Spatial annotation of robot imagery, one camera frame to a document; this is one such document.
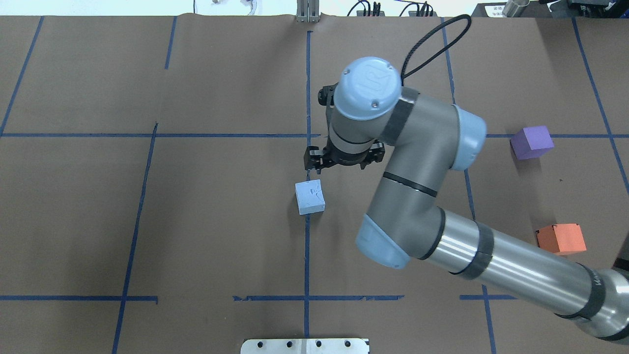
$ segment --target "orange cube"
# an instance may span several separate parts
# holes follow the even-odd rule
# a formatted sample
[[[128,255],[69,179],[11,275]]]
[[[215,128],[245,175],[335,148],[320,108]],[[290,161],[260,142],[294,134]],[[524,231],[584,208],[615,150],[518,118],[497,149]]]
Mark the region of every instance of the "orange cube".
[[[536,233],[540,248],[559,256],[587,250],[579,224],[555,224]]]

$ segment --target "cube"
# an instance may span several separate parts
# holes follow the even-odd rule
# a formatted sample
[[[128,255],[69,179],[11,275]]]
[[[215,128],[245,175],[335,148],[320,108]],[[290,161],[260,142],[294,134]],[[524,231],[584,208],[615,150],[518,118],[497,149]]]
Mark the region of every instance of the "cube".
[[[533,159],[550,151],[555,144],[545,125],[527,127],[511,138],[511,146],[518,160]]]
[[[325,210],[321,180],[295,183],[299,214],[306,215]]]
[[[554,254],[565,256],[587,250],[579,224],[555,224],[536,233],[540,248]]]

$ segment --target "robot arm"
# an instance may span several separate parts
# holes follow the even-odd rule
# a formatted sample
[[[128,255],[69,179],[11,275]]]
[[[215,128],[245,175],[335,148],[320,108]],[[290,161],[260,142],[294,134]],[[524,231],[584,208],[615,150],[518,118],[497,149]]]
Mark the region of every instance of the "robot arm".
[[[322,151],[309,147],[307,169],[364,168],[366,159],[382,159],[380,142],[396,147],[364,215],[356,239],[361,252],[392,268],[426,260],[538,304],[592,336],[629,345],[629,278],[592,270],[435,205],[445,173],[468,168],[480,152],[481,118],[402,87],[393,66],[375,57],[351,63],[338,85],[327,88],[320,103],[328,106],[328,143]]]

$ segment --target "white floor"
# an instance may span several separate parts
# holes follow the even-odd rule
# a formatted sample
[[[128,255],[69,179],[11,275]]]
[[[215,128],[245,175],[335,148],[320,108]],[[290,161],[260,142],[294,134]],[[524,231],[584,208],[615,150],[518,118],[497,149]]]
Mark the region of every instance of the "white floor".
[[[0,0],[0,15],[58,16],[164,16],[192,13],[194,0]],[[407,3],[380,0],[387,16],[398,16]],[[295,14],[296,0],[257,0],[256,15]],[[321,0],[322,13],[346,16],[355,0]],[[439,16],[471,14],[477,0],[429,0]],[[250,11],[246,0],[196,0],[196,12],[206,15],[245,15]]]

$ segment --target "white bracket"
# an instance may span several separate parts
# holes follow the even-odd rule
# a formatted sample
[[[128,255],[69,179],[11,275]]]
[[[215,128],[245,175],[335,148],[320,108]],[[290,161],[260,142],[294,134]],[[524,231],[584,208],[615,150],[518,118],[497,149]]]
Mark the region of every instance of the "white bracket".
[[[297,0],[297,22],[319,22],[319,0]]]
[[[247,340],[240,354],[369,354],[369,340],[326,338],[294,340]]]

